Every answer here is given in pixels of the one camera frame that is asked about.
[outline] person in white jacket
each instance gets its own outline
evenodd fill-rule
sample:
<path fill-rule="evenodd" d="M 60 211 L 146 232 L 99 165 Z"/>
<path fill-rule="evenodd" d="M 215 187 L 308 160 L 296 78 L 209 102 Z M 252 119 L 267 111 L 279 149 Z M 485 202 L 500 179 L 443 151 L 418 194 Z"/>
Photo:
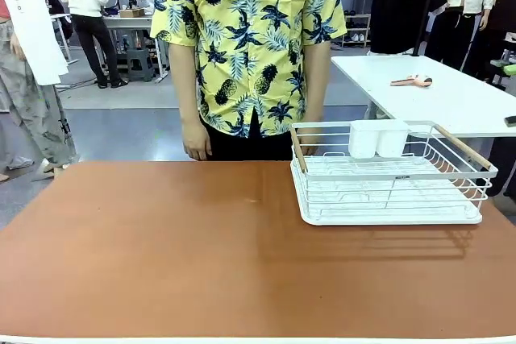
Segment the person in white jacket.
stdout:
<path fill-rule="evenodd" d="M 76 156 L 54 87 L 67 72 L 45 0 L 0 0 L 0 97 L 49 162 L 45 172 Z"/>
<path fill-rule="evenodd" d="M 109 0 L 61 0 L 69 4 L 70 14 L 72 14 L 73 28 L 79 36 L 82 49 L 86 54 L 89 66 L 97 76 L 97 84 L 101 89 L 111 83 L 111 88 L 118 88 L 127 85 L 120 78 L 117 67 L 116 51 L 114 50 L 111 36 L 107 30 L 104 19 L 102 18 L 101 7 L 105 6 Z M 94 38 L 97 39 L 100 47 L 106 54 L 107 67 L 110 72 L 109 81 L 104 74 L 97 52 L 95 51 Z"/>
<path fill-rule="evenodd" d="M 425 55 L 460 70 L 475 30 L 476 16 L 483 12 L 480 29 L 489 22 L 494 0 L 447 0 L 445 11 L 437 16 Z"/>

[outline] black phone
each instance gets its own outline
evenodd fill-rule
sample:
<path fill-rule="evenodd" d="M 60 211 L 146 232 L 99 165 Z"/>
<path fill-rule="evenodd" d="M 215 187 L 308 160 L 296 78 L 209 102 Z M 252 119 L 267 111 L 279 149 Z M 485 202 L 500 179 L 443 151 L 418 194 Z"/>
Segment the black phone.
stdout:
<path fill-rule="evenodd" d="M 506 125 L 509 128 L 512 128 L 513 126 L 516 126 L 516 116 L 506 117 Z"/>

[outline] hawaiian shirt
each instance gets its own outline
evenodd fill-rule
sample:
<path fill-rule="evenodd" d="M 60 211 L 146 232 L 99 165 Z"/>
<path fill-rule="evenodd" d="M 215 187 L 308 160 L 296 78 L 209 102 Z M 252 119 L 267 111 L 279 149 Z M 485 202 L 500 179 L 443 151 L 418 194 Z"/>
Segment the hawaiian shirt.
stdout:
<path fill-rule="evenodd" d="M 223 133 L 279 135 L 306 107 L 303 47 L 346 32 L 340 0 L 155 0 L 152 36 L 196 47 L 198 108 Z"/>

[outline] dish rack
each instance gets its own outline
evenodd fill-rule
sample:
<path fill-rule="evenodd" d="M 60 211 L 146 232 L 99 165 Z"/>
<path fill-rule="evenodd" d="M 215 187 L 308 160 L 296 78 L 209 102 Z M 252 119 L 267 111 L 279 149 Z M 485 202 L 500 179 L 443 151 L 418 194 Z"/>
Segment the dish rack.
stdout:
<path fill-rule="evenodd" d="M 402 157 L 365 160 L 353 159 L 347 150 L 350 122 L 293 124 L 290 167 L 305 222 L 316 226 L 480 223 L 485 190 L 492 186 L 497 169 L 441 126 L 407 124 L 411 130 Z M 322 155 L 304 156 L 306 147 L 318 147 Z"/>

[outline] plastic stool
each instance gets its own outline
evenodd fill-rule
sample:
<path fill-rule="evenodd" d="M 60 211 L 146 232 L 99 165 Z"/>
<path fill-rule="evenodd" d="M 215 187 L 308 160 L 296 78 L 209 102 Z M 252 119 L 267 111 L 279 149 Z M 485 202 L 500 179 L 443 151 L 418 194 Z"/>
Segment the plastic stool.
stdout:
<path fill-rule="evenodd" d="M 131 81 L 152 81 L 154 66 L 146 48 L 127 50 L 127 73 Z"/>

